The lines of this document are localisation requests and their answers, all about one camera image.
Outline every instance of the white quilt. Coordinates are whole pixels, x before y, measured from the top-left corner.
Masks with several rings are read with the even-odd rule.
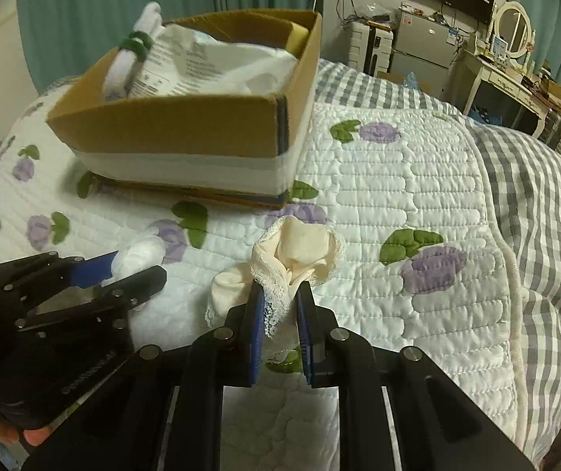
[[[43,122],[63,91],[42,98],[2,147],[0,262],[51,249],[92,257],[159,226],[168,283],[131,327],[136,345],[168,349],[207,330],[212,277],[247,261],[275,218],[327,223],[347,260],[314,289],[316,302],[374,345],[422,348],[522,446],[520,283],[465,128],[432,110],[316,103],[297,200],[274,212],[100,185]],[[262,370],[257,387],[226,389],[222,468],[338,469],[336,390]]]

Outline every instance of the storage box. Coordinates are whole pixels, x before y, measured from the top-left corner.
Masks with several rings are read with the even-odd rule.
[[[269,17],[268,29],[254,30],[248,16],[261,14]],[[117,53],[113,49],[60,98],[47,123],[89,170],[102,177],[130,185],[177,188],[193,196],[282,206],[310,127],[321,16],[304,10],[257,9],[174,21],[220,40],[269,37],[268,45],[282,47],[291,31],[286,20],[310,33],[279,93],[106,102],[102,83]]]
[[[386,73],[390,66],[394,34],[388,26],[368,21],[354,21],[351,25],[348,67],[371,76]]]
[[[557,84],[555,81],[551,81],[548,78],[543,78],[540,80],[540,88],[544,95],[552,95],[555,99],[561,101],[561,85]]]

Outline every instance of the vanity table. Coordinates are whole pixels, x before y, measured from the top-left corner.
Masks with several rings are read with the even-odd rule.
[[[520,109],[512,123],[516,127],[526,110],[534,113],[538,117],[538,125],[533,137],[537,138],[542,133],[548,106],[524,87],[519,80],[512,78],[499,67],[483,59],[480,55],[490,57],[498,56],[498,48],[502,45],[502,54],[507,60],[518,59],[525,56],[525,65],[528,65],[529,53],[533,48],[535,32],[531,28],[529,16],[525,9],[518,2],[507,2],[496,12],[493,18],[493,26],[490,25],[486,43],[492,46],[488,50],[479,50],[477,47],[476,36],[471,37],[474,47],[468,47],[462,53],[455,72],[454,85],[452,86],[449,102],[467,115],[474,103],[474,97],[479,90],[482,81],[489,83],[511,99],[515,100]]]
[[[516,127],[524,112],[529,110],[538,117],[538,125],[533,137],[540,136],[544,129],[546,115],[548,115],[548,106],[533,95],[529,89],[517,83],[481,57],[474,56],[469,51],[465,51],[463,55],[457,68],[456,85],[451,97],[451,104],[457,106],[464,115],[467,115],[481,82],[485,81],[520,104],[512,127]]]

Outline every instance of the white packaging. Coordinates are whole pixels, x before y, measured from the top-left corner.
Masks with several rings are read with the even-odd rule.
[[[296,63],[284,49],[221,42],[170,24],[156,37],[129,97],[268,95],[283,88]]]

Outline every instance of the blue gripper pad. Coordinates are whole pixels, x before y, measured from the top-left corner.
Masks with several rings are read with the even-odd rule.
[[[257,309],[252,323],[250,335],[250,385],[257,382],[259,370],[261,369],[262,349],[263,349],[263,314],[266,305],[266,299],[263,289],[259,288],[259,295],[257,296]]]
[[[307,379],[307,384],[311,384],[313,379],[313,348],[311,347],[311,338],[307,328],[307,317],[302,303],[302,294],[300,290],[295,295],[296,312],[298,319],[298,337],[300,338],[300,355],[302,357],[302,372]]]
[[[116,251],[95,257],[94,259],[78,262],[71,270],[69,284],[72,287],[86,289],[94,285],[99,285],[103,280],[112,277],[110,265],[117,255]]]

